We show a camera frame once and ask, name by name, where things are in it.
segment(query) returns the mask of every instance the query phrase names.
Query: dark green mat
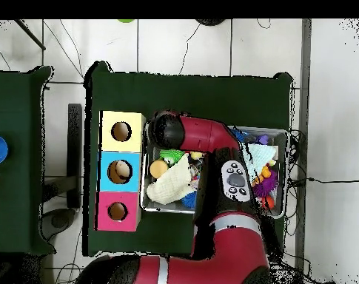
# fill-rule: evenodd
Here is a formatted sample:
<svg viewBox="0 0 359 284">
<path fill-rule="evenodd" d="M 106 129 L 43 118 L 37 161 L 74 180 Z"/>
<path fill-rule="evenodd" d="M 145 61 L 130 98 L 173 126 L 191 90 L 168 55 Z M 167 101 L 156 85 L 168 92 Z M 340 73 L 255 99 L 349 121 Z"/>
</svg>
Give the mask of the dark green mat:
<svg viewBox="0 0 359 284">
<path fill-rule="evenodd" d="M 87 170 L 84 188 L 90 187 L 88 215 L 84 197 L 84 219 L 88 219 L 84 221 L 84 238 L 88 235 L 89 255 L 98 251 L 188 254 L 193 235 L 191 216 L 160 212 L 143 212 L 137 232 L 94 231 L 100 110 L 140 112 L 149 119 L 156 110 L 174 109 L 227 125 L 288 129 L 291 82 L 287 73 L 274 78 L 113 73 L 105 62 L 95 62 L 85 80 L 88 86 L 85 128 L 86 131 L 91 128 L 90 134 L 85 133 L 84 153 Z M 282 241 L 283 219 L 277 221 L 276 229 Z"/>
<path fill-rule="evenodd" d="M 0 72 L 0 136 L 8 156 L 0 164 L 0 251 L 49 254 L 40 236 L 42 200 L 41 90 L 50 67 Z"/>
</svg>

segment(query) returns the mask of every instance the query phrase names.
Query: shape sorter box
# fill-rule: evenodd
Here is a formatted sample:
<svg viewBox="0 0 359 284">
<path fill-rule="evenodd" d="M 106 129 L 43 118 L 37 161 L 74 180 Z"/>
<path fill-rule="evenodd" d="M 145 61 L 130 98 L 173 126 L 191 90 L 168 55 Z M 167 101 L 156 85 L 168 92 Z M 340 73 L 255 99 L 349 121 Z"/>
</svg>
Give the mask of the shape sorter box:
<svg viewBox="0 0 359 284">
<path fill-rule="evenodd" d="M 105 152 L 141 152 L 142 134 L 145 117 L 135 112 L 101 111 L 101 150 Z M 130 138 L 117 141 L 113 137 L 113 128 L 117 123 L 124 122 L 130 130 Z"/>
<path fill-rule="evenodd" d="M 123 220 L 113 220 L 109 208 L 114 203 L 123 203 L 127 215 Z M 98 203 L 98 230 L 100 231 L 135 231 L 141 218 L 137 192 L 100 192 Z"/>
<path fill-rule="evenodd" d="M 100 112 L 99 140 L 101 151 L 98 152 L 99 168 L 97 171 L 98 188 L 95 210 L 95 230 L 97 231 L 135 231 L 141 218 L 139 204 L 141 164 L 142 164 L 142 135 L 145 117 L 134 112 Z M 118 141 L 114 127 L 117 123 L 127 125 L 129 135 L 123 141 Z M 110 179 L 110 172 L 117 171 L 118 161 L 123 161 L 129 167 L 126 181 L 116 183 Z M 114 205 L 120 205 L 126 212 L 121 218 L 110 214 Z"/>
<path fill-rule="evenodd" d="M 108 167 L 113 161 L 122 160 L 131 165 L 132 173 L 124 184 L 113 183 L 108 177 Z M 100 192 L 138 192 L 140 189 L 141 154 L 135 152 L 101 152 Z"/>
</svg>

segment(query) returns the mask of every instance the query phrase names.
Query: white cloth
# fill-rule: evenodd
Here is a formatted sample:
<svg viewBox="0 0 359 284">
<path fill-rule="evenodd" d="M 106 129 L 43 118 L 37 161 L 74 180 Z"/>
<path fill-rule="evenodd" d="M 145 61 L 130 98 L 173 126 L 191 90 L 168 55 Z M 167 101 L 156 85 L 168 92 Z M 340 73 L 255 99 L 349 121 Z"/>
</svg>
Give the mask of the white cloth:
<svg viewBox="0 0 359 284">
<path fill-rule="evenodd" d="M 257 143 L 249 143 L 246 150 L 246 144 L 242 144 L 242 155 L 245 160 L 247 172 L 249 174 L 250 183 L 262 173 L 262 168 L 271 159 L 274 158 L 276 148 L 274 146 L 259 145 Z"/>
<path fill-rule="evenodd" d="M 152 201 L 166 205 L 194 192 L 190 182 L 188 154 L 184 154 L 174 166 L 147 187 L 147 196 Z"/>
</svg>

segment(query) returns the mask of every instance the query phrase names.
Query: gray bin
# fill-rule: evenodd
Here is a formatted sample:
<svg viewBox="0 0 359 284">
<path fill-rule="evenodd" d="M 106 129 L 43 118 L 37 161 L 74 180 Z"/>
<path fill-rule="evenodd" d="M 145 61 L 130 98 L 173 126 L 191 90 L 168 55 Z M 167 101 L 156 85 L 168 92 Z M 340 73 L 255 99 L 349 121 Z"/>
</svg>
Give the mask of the gray bin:
<svg viewBox="0 0 359 284">
<path fill-rule="evenodd" d="M 249 134 L 257 137 L 259 135 L 268 135 L 269 144 L 273 146 L 278 146 L 278 160 L 277 163 L 273 166 L 273 169 L 278 172 L 278 188 L 277 196 L 275 201 L 275 207 L 268 214 L 275 219 L 278 219 L 283 216 L 284 209 L 286 208 L 286 182 L 288 174 L 288 151 L 289 151 L 289 135 L 288 132 L 282 129 L 259 129 L 252 127 L 237 127 L 241 131 L 248 132 Z M 194 214 L 194 209 L 189 209 L 182 204 L 180 200 L 177 200 L 173 203 L 168 203 L 167 205 L 161 205 L 151 201 L 147 197 L 147 187 L 149 184 L 154 182 L 154 178 L 149 174 L 149 166 L 154 161 L 159 159 L 160 149 L 153 147 L 149 141 L 145 141 L 146 147 L 145 153 L 142 161 L 142 173 L 141 173 L 141 195 L 140 195 L 140 205 L 141 208 L 149 212 L 174 212 L 182 214 Z"/>
</svg>

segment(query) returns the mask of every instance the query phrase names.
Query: orange object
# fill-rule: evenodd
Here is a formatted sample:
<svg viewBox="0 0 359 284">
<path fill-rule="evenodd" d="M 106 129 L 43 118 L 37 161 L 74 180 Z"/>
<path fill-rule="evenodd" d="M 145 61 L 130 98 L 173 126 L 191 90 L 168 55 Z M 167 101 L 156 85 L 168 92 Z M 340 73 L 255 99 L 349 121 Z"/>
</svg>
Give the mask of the orange object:
<svg viewBox="0 0 359 284">
<path fill-rule="evenodd" d="M 269 168 L 267 166 L 264 166 L 264 168 L 262 169 L 261 175 L 263 175 L 264 178 L 271 177 L 271 172 L 270 172 L 270 170 L 269 170 Z"/>
<path fill-rule="evenodd" d="M 273 209 L 274 208 L 274 200 L 271 196 L 266 196 L 261 198 L 262 206 L 264 209 Z"/>
</svg>

